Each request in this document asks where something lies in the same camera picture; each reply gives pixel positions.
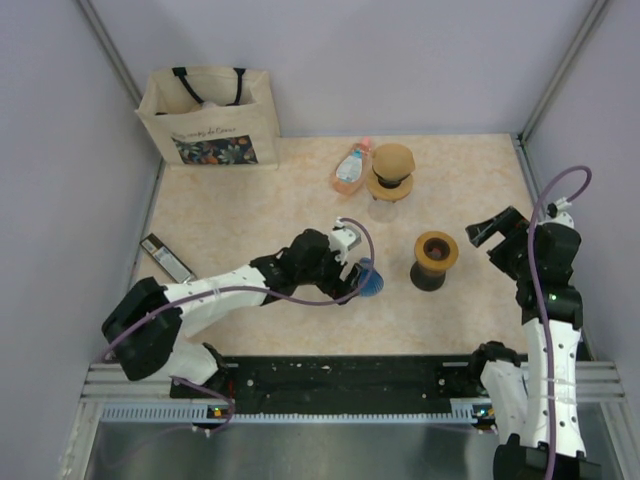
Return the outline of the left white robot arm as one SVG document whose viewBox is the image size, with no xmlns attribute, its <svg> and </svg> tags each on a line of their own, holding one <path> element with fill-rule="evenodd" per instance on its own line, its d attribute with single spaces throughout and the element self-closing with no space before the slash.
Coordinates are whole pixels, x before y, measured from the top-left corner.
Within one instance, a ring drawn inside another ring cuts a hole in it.
<svg viewBox="0 0 640 480">
<path fill-rule="evenodd" d="M 289 246 L 222 275 L 171 284 L 143 278 L 101 326 L 108 351 L 132 382 L 159 374 L 216 396 L 226 387 L 228 366 L 211 343 L 194 336 L 238 309 L 301 305 L 301 286 L 326 295 L 326 306 L 348 303 L 373 274 L 371 262 L 350 264 L 349 254 L 370 240 L 361 224 L 343 217 L 329 233 L 306 229 Z"/>
</svg>

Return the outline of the brown paper coffee filter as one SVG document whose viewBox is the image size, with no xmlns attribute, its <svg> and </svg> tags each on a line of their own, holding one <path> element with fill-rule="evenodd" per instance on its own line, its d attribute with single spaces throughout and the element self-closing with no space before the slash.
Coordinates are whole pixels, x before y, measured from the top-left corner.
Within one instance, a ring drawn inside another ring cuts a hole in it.
<svg viewBox="0 0 640 480">
<path fill-rule="evenodd" d="M 401 144 L 388 143 L 378 146 L 372 155 L 372 168 L 382 180 L 402 182 L 415 170 L 412 151 Z"/>
</svg>

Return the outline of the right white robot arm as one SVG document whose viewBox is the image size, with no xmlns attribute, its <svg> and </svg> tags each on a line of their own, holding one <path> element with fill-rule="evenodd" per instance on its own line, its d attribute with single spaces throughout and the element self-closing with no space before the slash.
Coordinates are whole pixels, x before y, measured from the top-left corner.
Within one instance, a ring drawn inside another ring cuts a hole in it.
<svg viewBox="0 0 640 480">
<path fill-rule="evenodd" d="M 498 341 L 472 354 L 469 388 L 489 396 L 500 444 L 496 479 L 599 479 L 587 458 L 577 412 L 576 362 L 583 301 L 572 285 L 581 236 L 572 217 L 556 207 L 536 226 L 514 207 L 465 229 L 475 247 L 496 233 L 491 263 L 516 283 L 528 353 L 521 361 Z"/>
</svg>

